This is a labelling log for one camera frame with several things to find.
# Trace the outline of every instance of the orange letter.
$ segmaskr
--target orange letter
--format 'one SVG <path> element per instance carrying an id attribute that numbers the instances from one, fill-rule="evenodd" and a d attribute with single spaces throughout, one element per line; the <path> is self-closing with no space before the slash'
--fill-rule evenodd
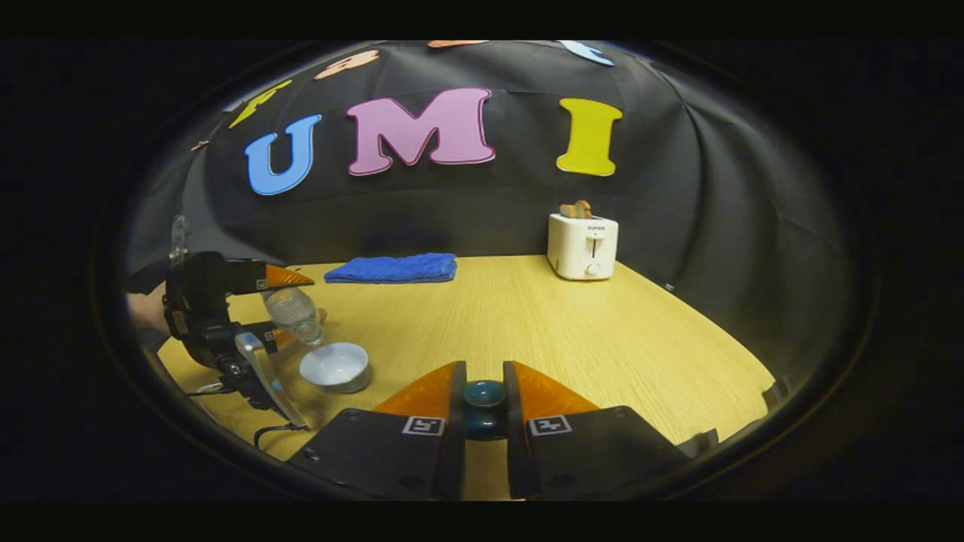
<path id="1" fill-rule="evenodd" d="M 428 42 L 429 47 L 451 47 L 453 45 L 475 45 L 485 43 L 488 40 L 432 40 Z"/>
<path id="2" fill-rule="evenodd" d="M 365 51 L 357 55 L 352 55 L 345 60 L 339 60 L 338 62 L 332 64 L 325 68 L 324 71 L 314 76 L 315 81 L 320 81 L 329 75 L 335 75 L 340 71 L 346 69 L 357 68 L 359 66 L 364 66 L 369 62 L 378 60 L 378 49 L 373 49 L 371 51 Z"/>

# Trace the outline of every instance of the foam letter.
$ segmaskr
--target foam letter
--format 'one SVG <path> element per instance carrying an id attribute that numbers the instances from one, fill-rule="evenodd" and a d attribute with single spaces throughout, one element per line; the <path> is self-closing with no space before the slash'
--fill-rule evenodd
<path id="1" fill-rule="evenodd" d="M 591 60 L 591 61 L 593 61 L 593 62 L 598 62 L 598 63 L 600 63 L 600 64 L 602 64 L 602 65 L 606 65 L 606 66 L 614 66 L 614 65 L 613 65 L 613 62 L 612 62 L 611 60 L 605 58 L 605 57 L 603 56 L 603 52 L 600 51 L 599 49 L 594 49 L 594 48 L 592 48 L 592 47 L 590 47 L 590 46 L 588 46 L 588 45 L 585 45 L 585 44 L 583 44 L 583 43 L 579 43 L 578 41 L 572 41 L 572 40 L 558 40 L 558 41 L 559 41 L 560 43 L 562 43 L 562 46 L 563 46 L 563 47 L 566 47 L 566 48 L 569 49 L 571 52 L 575 53 L 576 55 L 578 55 L 578 56 L 580 56 L 580 57 L 582 57 L 582 58 L 584 58 L 584 59 L 586 59 L 586 60 Z"/>
<path id="2" fill-rule="evenodd" d="M 291 190 L 305 180 L 314 161 L 311 132 L 318 121 L 321 121 L 321 115 L 311 115 L 292 122 L 284 130 L 284 133 L 291 135 L 291 166 L 282 174 L 271 171 L 271 144 L 278 139 L 278 134 L 260 137 L 244 149 L 248 156 L 248 181 L 252 190 L 261 196 L 274 196 Z"/>
<path id="3" fill-rule="evenodd" d="M 429 47 L 453 47 L 455 45 L 475 45 L 476 43 L 485 43 L 488 40 L 432 40 L 428 42 Z"/>
<path id="4" fill-rule="evenodd" d="M 321 79 L 324 79 L 325 77 L 328 77 L 329 75 L 335 75 L 340 71 L 344 71 L 346 69 L 351 69 L 351 68 L 357 68 L 359 66 L 364 66 L 369 62 L 378 60 L 378 58 L 379 58 L 378 49 L 365 51 L 357 55 L 352 55 L 346 58 L 345 60 L 339 60 L 338 62 L 332 64 L 331 66 L 328 66 L 327 68 L 325 68 L 324 71 L 315 75 L 314 80 L 319 81 Z"/>
<path id="5" fill-rule="evenodd" d="M 591 99 L 563 98 L 559 105 L 573 116 L 569 133 L 569 149 L 555 165 L 564 172 L 610 176 L 616 164 L 609 161 L 612 123 L 623 113 L 611 105 Z"/>
<path id="6" fill-rule="evenodd" d="M 230 126 L 228 126 L 228 130 L 234 128 L 235 124 L 238 124 L 239 122 L 245 120 L 247 117 L 250 117 L 251 114 L 254 113 L 254 110 L 257 108 L 257 106 L 271 99 L 271 96 L 275 95 L 275 92 L 277 92 L 278 89 L 282 87 L 287 87 L 290 84 L 291 84 L 291 79 L 288 79 L 287 81 L 280 83 L 278 85 L 275 85 L 274 87 L 268 89 L 267 91 L 264 91 L 263 93 L 253 97 L 251 101 L 248 102 L 248 105 L 245 106 L 244 111 L 242 111 L 241 114 L 238 115 L 238 118 L 235 119 Z"/>
<path id="7" fill-rule="evenodd" d="M 477 164 L 495 158 L 485 144 L 482 102 L 488 89 L 452 89 L 437 95 L 416 118 L 397 101 L 381 98 L 360 103 L 348 110 L 358 127 L 358 158 L 348 172 L 354 176 L 377 174 L 391 167 L 382 154 L 385 140 L 408 165 L 421 157 L 429 138 L 439 131 L 439 146 L 429 154 L 437 164 Z"/>

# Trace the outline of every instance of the person's hand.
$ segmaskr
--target person's hand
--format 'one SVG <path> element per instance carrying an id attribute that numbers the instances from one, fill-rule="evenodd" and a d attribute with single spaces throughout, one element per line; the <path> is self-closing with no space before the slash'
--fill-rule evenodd
<path id="1" fill-rule="evenodd" d="M 135 326 L 154 328 L 164 335 L 171 334 L 168 322 L 164 319 L 164 294 L 166 291 L 167 282 L 163 282 L 148 295 L 143 293 L 127 294 L 127 305 L 130 307 L 130 315 Z"/>

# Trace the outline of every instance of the yellow letter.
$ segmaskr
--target yellow letter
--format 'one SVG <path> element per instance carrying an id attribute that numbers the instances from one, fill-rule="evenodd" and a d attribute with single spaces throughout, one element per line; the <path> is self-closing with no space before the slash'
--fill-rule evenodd
<path id="1" fill-rule="evenodd" d="M 248 105 L 245 106 L 244 111 L 241 112 L 241 115 L 238 115 L 238 118 L 235 119 L 230 126 L 228 126 L 228 130 L 234 128 L 235 124 L 238 124 L 239 122 L 245 120 L 247 117 L 250 117 L 251 114 L 254 113 L 254 109 L 257 108 L 258 105 L 261 105 L 262 103 L 271 99 L 271 96 L 275 95 L 275 91 L 277 91 L 281 87 L 288 86 L 290 83 L 291 83 L 291 79 L 288 79 L 287 81 L 280 83 L 278 85 L 275 85 L 274 87 L 268 89 L 267 91 L 264 91 L 263 93 L 252 98 L 252 100 L 248 102 Z"/>
<path id="2" fill-rule="evenodd" d="M 623 113 L 611 105 L 591 99 L 563 98 L 559 105 L 573 116 L 569 133 L 569 149 L 555 165 L 564 172 L 610 176 L 616 164 L 609 161 L 612 124 Z"/>
<path id="3" fill-rule="evenodd" d="M 345 60 L 339 60 L 338 62 L 332 64 L 331 66 L 328 66 L 327 68 L 325 68 L 324 71 L 315 75 L 314 80 L 318 81 L 318 80 L 324 79 L 325 77 L 328 77 L 329 75 L 335 75 L 336 73 L 340 71 L 344 71 L 346 69 L 364 66 L 369 62 L 372 62 L 375 60 L 378 60 L 378 49 L 365 51 L 357 55 L 352 55 L 346 58 Z"/>

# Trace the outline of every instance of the bread slice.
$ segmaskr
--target bread slice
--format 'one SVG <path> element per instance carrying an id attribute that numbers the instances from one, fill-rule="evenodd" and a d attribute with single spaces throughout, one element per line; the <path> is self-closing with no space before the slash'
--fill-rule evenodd
<path id="1" fill-rule="evenodd" d="M 559 214 L 565 218 L 575 218 L 576 217 L 576 206 L 575 205 L 559 205 Z"/>
<path id="2" fill-rule="evenodd" d="M 576 216 L 578 218 L 592 218 L 592 208 L 589 206 L 589 202 L 585 200 L 579 200 L 576 202 Z"/>

